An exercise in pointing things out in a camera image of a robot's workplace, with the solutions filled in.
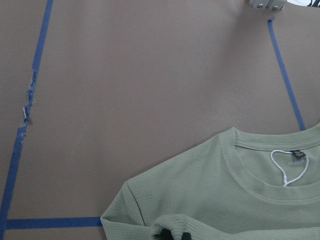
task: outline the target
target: t-shirt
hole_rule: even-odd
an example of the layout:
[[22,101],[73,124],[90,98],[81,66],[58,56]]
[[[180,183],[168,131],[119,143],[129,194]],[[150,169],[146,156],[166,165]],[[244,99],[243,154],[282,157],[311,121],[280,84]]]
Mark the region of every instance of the t-shirt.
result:
[[232,127],[127,180],[100,219],[107,240],[320,240],[320,124]]

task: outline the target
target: white string tag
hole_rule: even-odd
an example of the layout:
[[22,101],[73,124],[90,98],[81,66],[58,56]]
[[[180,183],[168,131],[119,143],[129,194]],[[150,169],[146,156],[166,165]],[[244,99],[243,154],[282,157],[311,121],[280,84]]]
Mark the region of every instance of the white string tag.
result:
[[275,165],[282,171],[282,173],[283,173],[283,186],[284,186],[284,187],[287,187],[288,184],[293,183],[294,181],[300,179],[300,178],[303,176],[303,174],[305,174],[305,172],[307,171],[307,168],[308,168],[308,166],[309,166],[309,157],[308,157],[308,155],[305,155],[305,156],[306,156],[306,165],[305,165],[305,168],[304,168],[303,172],[302,172],[298,177],[296,177],[295,179],[293,179],[293,180],[291,180],[291,181],[288,181],[286,172],[276,163],[276,161],[275,161],[274,158],[273,158],[273,154],[274,154],[275,152],[281,152],[281,153],[285,153],[285,154],[293,154],[293,153],[290,152],[290,151],[274,150],[274,151],[271,152],[271,155],[270,155],[272,161],[274,162],[274,164],[275,164]]

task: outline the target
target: brown surface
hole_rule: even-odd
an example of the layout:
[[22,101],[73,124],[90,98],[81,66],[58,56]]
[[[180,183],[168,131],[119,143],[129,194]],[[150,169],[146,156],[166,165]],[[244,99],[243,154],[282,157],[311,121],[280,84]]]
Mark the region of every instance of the brown surface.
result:
[[[45,2],[0,2],[1,193]],[[124,181],[231,127],[298,132],[268,31],[272,16],[305,126],[313,127],[319,14],[240,0],[54,0],[8,218],[98,217]],[[5,239],[84,232],[105,238],[96,227],[8,230]]]

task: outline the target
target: blue tape line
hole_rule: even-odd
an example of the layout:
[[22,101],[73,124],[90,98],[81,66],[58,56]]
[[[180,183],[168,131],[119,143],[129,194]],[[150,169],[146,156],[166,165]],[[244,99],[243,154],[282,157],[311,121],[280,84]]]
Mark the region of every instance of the blue tape line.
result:
[[27,105],[24,106],[24,111],[26,115],[24,119],[24,126],[19,127],[17,129],[17,134],[16,134],[14,147],[13,147],[13,153],[11,156],[8,175],[7,175],[7,179],[4,187],[2,203],[0,208],[0,240],[4,239],[5,231],[7,228],[7,218],[8,218],[10,205],[13,197],[13,192],[16,184],[19,161],[20,161],[22,148],[23,148],[23,141],[26,136],[27,127],[29,124],[30,108],[32,106],[34,92],[36,89],[38,71],[40,67],[42,51],[44,48],[46,34],[48,30],[48,24],[49,24],[52,5],[53,5],[53,0],[48,0],[46,3],[45,12],[44,12],[43,21],[42,21],[42,27],[40,30],[38,43],[36,46],[35,55],[33,59],[32,80],[31,80],[30,87],[26,93],[28,98],[28,103]]
[[272,40],[272,44],[273,44],[273,47],[274,47],[274,51],[275,51],[276,57],[278,59],[278,63],[279,63],[280,69],[281,69],[281,73],[282,73],[283,79],[284,79],[286,90],[287,90],[287,92],[289,94],[289,97],[290,97],[290,100],[291,100],[291,104],[292,104],[292,107],[293,107],[293,110],[294,110],[295,117],[296,117],[296,119],[298,121],[300,130],[303,131],[303,130],[306,130],[306,127],[305,127],[305,124],[304,124],[304,120],[303,120],[303,118],[301,116],[301,113],[300,113],[300,110],[299,110],[299,107],[298,107],[298,104],[297,104],[297,101],[296,101],[296,98],[295,98],[295,94],[294,94],[294,91],[292,90],[292,87],[291,87],[291,84],[290,84],[290,80],[289,80],[289,77],[288,77],[288,74],[287,74],[287,71],[286,71],[286,67],[285,67],[284,61],[282,59],[282,56],[281,56],[281,53],[280,53],[280,50],[279,50],[279,47],[278,47],[278,44],[277,44],[276,35],[275,35],[274,28],[273,28],[273,25],[272,25],[272,21],[274,19],[275,19],[275,17],[272,17],[271,19],[268,20],[268,27],[269,27],[270,37],[271,37],[271,40]]
[[46,2],[44,16],[43,16],[43,20],[42,20],[42,26],[41,26],[41,30],[40,30],[39,39],[38,39],[38,44],[36,45],[34,58],[33,58],[33,64],[32,64],[32,70],[34,70],[36,72],[39,72],[39,68],[40,68],[42,51],[44,49],[44,45],[45,45],[45,41],[46,41],[46,35],[47,35],[47,30],[48,30],[48,25],[49,25],[49,20],[50,20],[51,9],[52,9],[53,3],[54,3],[54,0],[47,0],[47,2]]
[[8,219],[7,230],[102,227],[100,217]]

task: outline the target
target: metal bracket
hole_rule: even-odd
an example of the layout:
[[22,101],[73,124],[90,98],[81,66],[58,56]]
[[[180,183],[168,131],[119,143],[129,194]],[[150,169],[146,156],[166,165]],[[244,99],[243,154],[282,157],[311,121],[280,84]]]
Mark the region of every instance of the metal bracket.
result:
[[281,11],[287,0],[245,0],[252,8]]

